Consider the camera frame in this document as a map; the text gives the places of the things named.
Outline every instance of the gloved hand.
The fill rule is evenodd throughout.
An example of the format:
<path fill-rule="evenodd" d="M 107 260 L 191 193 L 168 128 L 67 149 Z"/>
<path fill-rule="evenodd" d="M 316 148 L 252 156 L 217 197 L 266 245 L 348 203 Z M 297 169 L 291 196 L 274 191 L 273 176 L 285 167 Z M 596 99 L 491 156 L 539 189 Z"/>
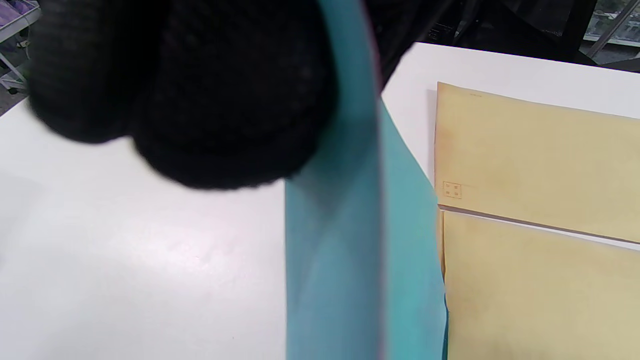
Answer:
<path fill-rule="evenodd" d="M 366 1 L 383 82 L 438 1 L 426 3 Z M 30 48 L 34 112 L 73 140 L 130 136 L 152 167 L 186 186 L 291 176 L 331 118 L 338 89 L 315 0 L 41 5 Z"/>

